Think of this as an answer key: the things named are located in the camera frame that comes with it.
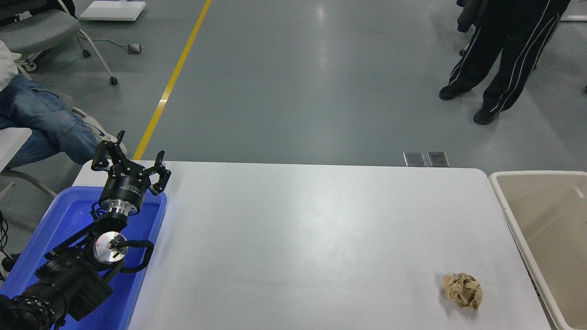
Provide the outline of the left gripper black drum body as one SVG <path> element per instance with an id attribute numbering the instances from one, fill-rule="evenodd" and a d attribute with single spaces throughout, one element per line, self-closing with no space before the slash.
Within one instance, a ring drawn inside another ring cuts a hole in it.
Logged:
<path id="1" fill-rule="evenodd" d="M 124 201 L 134 208 L 140 208 L 150 185 L 151 181 L 148 177 L 139 177 L 138 173 L 128 175 L 111 167 L 99 204 L 103 208 L 108 208 L 113 201 Z"/>

